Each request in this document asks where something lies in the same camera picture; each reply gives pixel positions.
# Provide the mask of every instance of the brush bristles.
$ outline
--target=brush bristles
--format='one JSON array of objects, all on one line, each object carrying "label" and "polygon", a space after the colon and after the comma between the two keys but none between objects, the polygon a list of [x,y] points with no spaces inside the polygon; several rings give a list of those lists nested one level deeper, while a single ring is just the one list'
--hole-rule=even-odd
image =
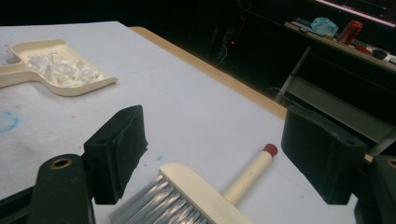
[{"label": "brush bristles", "polygon": [[206,224],[207,219],[194,208],[162,175],[125,204],[113,224],[183,223]]}]

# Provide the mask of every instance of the wooden brush handle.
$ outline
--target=wooden brush handle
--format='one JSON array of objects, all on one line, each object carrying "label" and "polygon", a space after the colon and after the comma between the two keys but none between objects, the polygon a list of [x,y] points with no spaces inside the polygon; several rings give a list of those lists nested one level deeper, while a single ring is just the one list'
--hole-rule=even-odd
[{"label": "wooden brush handle", "polygon": [[266,145],[235,181],[224,191],[224,198],[236,206],[268,168],[276,153],[277,149],[274,145]]}]

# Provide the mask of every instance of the paintbrush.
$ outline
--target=paintbrush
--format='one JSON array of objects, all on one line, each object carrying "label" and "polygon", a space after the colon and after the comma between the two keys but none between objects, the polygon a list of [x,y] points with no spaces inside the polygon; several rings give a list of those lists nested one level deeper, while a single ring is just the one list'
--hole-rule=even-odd
[{"label": "paintbrush", "polygon": [[223,195],[186,165],[166,164],[155,182],[111,215],[112,223],[251,223],[235,206],[276,153],[277,148],[267,144]]}]

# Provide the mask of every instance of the red handle tip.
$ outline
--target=red handle tip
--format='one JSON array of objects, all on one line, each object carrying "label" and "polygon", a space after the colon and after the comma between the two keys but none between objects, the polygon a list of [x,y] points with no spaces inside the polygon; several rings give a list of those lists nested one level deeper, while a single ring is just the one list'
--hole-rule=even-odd
[{"label": "red handle tip", "polygon": [[277,154],[277,147],[273,144],[265,145],[263,150],[267,151],[272,157],[274,157]]}]

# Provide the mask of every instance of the clear plastic pieces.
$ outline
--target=clear plastic pieces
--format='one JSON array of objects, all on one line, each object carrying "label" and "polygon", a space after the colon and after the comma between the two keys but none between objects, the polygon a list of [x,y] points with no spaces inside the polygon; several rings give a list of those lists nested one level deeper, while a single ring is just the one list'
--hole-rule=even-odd
[{"label": "clear plastic pieces", "polygon": [[51,84],[62,88],[79,87],[105,79],[103,74],[84,62],[65,60],[57,52],[45,55],[30,53],[26,69],[37,72]]}]

